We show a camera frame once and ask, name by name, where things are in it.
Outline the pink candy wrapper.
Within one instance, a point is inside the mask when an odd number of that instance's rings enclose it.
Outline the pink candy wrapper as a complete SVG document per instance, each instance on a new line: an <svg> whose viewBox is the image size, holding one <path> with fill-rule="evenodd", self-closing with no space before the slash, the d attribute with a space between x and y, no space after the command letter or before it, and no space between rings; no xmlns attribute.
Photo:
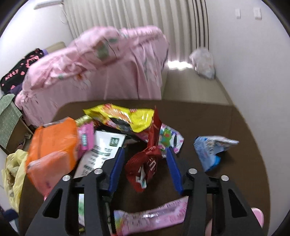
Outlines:
<svg viewBox="0 0 290 236"><path fill-rule="evenodd" d="M114 211L117 235L149 232L171 227L184 222L188 197L166 203L158 208L136 213Z"/></svg>

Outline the orange plastic package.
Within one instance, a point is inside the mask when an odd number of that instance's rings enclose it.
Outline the orange plastic package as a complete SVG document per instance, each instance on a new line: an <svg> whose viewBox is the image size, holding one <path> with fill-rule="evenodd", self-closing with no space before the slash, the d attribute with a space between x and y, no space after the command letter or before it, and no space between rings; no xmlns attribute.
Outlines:
<svg viewBox="0 0 290 236"><path fill-rule="evenodd" d="M26 175L42 196L48 196L74 169L78 146L77 125L70 117L36 129L28 150Z"/></svg>

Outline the blue snack wrapper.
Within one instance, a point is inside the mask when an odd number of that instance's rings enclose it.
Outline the blue snack wrapper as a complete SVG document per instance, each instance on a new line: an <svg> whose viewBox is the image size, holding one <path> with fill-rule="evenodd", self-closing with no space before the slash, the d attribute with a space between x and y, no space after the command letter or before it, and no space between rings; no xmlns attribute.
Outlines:
<svg viewBox="0 0 290 236"><path fill-rule="evenodd" d="M217 155L236 146L239 141L228 139L223 136L199 136L194 141L194 148L201 162L204 172L215 169L221 158Z"/></svg>

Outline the yellow pink snack bag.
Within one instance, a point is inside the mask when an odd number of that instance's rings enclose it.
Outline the yellow pink snack bag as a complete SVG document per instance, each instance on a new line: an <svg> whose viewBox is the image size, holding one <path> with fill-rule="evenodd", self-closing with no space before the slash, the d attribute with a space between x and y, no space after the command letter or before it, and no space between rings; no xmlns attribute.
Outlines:
<svg viewBox="0 0 290 236"><path fill-rule="evenodd" d="M78 159L80 159L87 151L93 149L95 144L94 139L94 123L93 121L85 123L78 127L79 150Z"/></svg>

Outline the white green carton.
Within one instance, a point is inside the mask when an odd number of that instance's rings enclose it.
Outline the white green carton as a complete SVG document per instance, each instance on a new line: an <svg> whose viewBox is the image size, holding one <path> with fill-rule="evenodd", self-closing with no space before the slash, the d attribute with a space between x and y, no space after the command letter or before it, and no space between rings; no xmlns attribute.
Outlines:
<svg viewBox="0 0 290 236"><path fill-rule="evenodd" d="M126 135L105 131L95 131L94 146L86 151L81 158L74 178L87 176L96 169L102 169L102 180L99 184L103 194L103 206L106 209L106 218L111 219L111 201L117 189L120 174L123 169L125 151L123 143Z"/></svg>

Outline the red snack wrapper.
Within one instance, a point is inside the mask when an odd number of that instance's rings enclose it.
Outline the red snack wrapper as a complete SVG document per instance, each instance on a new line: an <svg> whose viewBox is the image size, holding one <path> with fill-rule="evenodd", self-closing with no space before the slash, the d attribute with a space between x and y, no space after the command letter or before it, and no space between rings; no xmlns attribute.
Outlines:
<svg viewBox="0 0 290 236"><path fill-rule="evenodd" d="M157 171L158 161L162 153L158 147L159 131L162 122L158 110L154 110L153 120L148 131L148 144L146 149L136 153L124 166L127 180L136 192L143 192Z"/></svg>

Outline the colourful pink snack bag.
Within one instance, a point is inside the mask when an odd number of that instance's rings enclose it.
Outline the colourful pink snack bag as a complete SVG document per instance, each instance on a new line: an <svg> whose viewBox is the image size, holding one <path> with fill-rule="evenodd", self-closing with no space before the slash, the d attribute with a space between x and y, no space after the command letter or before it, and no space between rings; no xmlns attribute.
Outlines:
<svg viewBox="0 0 290 236"><path fill-rule="evenodd" d="M165 125L161 125L159 131L158 147L162 153L163 158L167 156L167 148L172 147L174 153L179 153L184 142L183 136L175 129Z"/></svg>

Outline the yellow chip bag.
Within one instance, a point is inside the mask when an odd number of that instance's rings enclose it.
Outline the yellow chip bag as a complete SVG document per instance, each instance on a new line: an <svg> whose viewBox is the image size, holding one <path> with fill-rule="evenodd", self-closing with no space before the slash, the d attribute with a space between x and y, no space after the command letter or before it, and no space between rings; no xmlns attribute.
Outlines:
<svg viewBox="0 0 290 236"><path fill-rule="evenodd" d="M129 109L108 103L84 109L84 113L120 131L140 133L150 127L154 110Z"/></svg>

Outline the yellow trash bag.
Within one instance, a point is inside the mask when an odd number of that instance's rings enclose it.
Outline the yellow trash bag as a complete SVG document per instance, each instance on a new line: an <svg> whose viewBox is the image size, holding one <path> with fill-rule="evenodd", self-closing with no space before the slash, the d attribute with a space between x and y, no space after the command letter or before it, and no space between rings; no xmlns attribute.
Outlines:
<svg viewBox="0 0 290 236"><path fill-rule="evenodd" d="M28 152L17 149L7 156L4 169L1 171L4 191L16 213L19 212L23 182L26 176L25 165L27 157Z"/></svg>

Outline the green yellow snack packet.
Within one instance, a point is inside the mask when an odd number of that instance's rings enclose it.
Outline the green yellow snack packet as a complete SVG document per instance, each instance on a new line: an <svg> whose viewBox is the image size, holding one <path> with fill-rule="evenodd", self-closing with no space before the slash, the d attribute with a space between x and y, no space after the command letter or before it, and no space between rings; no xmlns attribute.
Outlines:
<svg viewBox="0 0 290 236"><path fill-rule="evenodd" d="M92 121L92 118L89 115L83 115L82 117L75 120L77 127L80 127L86 123L90 123L91 121Z"/></svg>

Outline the green checkered cloth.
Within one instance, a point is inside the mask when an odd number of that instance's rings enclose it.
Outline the green checkered cloth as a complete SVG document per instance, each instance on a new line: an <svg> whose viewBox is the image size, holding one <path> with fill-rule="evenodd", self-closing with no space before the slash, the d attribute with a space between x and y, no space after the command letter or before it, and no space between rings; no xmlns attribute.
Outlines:
<svg viewBox="0 0 290 236"><path fill-rule="evenodd" d="M1 146L3 148L7 148L7 144L13 133L13 130L22 116L22 113L13 102L14 97L15 97L14 94L7 94L1 98L0 130L1 130Z"/></svg>

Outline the black kitty blanket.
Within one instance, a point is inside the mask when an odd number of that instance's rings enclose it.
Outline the black kitty blanket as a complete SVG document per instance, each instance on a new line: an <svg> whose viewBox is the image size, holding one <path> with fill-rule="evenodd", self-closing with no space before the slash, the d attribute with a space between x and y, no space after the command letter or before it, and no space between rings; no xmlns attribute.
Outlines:
<svg viewBox="0 0 290 236"><path fill-rule="evenodd" d="M14 94L16 96L22 90L22 83L30 66L47 54L47 50L37 48L20 59L20 61L1 78L1 91L4 94Z"/></svg>

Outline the white plastic bag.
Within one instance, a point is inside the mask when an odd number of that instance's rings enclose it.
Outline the white plastic bag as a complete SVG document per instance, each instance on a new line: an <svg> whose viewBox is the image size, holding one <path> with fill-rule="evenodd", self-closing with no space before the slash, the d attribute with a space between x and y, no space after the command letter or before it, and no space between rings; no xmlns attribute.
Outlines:
<svg viewBox="0 0 290 236"><path fill-rule="evenodd" d="M197 48L189 56L189 60L198 75L210 80L215 78L213 56L207 48Z"/></svg>

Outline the pink floral bed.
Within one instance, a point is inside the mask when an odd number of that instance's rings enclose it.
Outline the pink floral bed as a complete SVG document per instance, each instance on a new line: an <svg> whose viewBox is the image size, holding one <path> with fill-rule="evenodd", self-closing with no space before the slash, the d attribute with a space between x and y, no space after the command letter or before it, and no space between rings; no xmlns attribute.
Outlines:
<svg viewBox="0 0 290 236"><path fill-rule="evenodd" d="M68 103L159 100L168 51L155 26L91 28L29 67L15 105L30 124L41 126Z"/></svg>

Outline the beige headboard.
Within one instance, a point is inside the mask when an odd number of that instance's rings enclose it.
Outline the beige headboard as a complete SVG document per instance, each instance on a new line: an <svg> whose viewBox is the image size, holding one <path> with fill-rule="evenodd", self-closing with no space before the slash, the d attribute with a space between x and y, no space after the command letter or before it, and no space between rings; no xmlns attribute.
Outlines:
<svg viewBox="0 0 290 236"><path fill-rule="evenodd" d="M52 52L58 51L60 49L65 48L66 45L64 42L57 42L55 44L52 44L51 46L47 47L45 50L50 54Z"/></svg>

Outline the striped white curtain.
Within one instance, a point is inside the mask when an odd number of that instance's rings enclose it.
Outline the striped white curtain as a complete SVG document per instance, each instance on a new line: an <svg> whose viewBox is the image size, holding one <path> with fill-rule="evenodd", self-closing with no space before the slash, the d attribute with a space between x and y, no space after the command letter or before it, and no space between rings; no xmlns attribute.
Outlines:
<svg viewBox="0 0 290 236"><path fill-rule="evenodd" d="M187 61L197 48L209 47L205 1L63 1L63 7L74 38L94 26L157 26L171 61Z"/></svg>

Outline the air conditioner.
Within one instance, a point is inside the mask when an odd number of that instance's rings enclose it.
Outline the air conditioner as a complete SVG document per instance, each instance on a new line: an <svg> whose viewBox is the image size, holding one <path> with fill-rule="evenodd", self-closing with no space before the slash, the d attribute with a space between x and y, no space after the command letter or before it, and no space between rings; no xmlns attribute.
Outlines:
<svg viewBox="0 0 290 236"><path fill-rule="evenodd" d="M63 0L49 0L49 1L44 1L44 2L38 3L34 7L34 10L41 9L41 8L45 8L45 7L49 7L49 6L59 5L59 4L63 4Z"/></svg>

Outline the white wall switch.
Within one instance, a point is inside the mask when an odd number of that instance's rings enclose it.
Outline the white wall switch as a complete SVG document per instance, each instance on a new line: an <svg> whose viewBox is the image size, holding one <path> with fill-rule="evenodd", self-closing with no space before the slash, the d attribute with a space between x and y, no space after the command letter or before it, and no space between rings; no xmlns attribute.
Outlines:
<svg viewBox="0 0 290 236"><path fill-rule="evenodd" d="M240 9L235 9L235 16L236 16L236 19L241 19L241 11Z"/></svg>

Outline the white wall socket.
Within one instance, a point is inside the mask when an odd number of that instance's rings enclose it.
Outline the white wall socket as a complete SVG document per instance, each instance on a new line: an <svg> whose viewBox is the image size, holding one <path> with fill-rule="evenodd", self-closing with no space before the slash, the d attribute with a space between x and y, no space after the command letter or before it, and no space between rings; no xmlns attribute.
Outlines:
<svg viewBox="0 0 290 236"><path fill-rule="evenodd" d="M262 20L262 12L261 12L261 9L259 7L254 7L253 13L254 13L254 17L256 20Z"/></svg>

